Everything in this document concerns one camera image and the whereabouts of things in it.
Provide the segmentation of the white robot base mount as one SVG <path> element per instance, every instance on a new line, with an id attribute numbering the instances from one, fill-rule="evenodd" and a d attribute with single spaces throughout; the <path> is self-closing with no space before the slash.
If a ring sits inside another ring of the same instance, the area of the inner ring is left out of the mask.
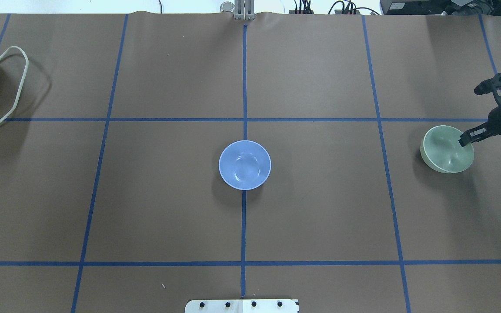
<path id="1" fill-rule="evenodd" d="M 233 299 L 191 300 L 185 313 L 298 313 L 300 305 L 294 299 Z"/>

